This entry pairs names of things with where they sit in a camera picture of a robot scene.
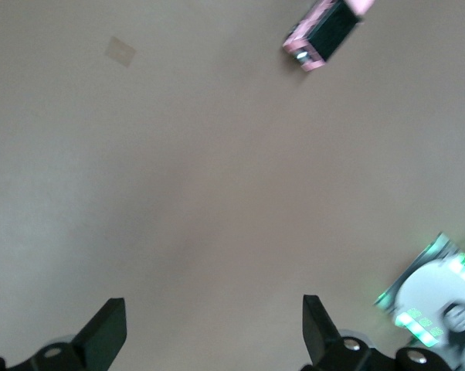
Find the floor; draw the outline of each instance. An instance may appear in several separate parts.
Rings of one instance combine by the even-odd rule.
[[[439,231],[465,248],[465,0],[378,0],[305,73],[310,5],[0,0],[10,366],[118,297],[112,370],[298,370],[303,294],[404,344],[374,300]]]

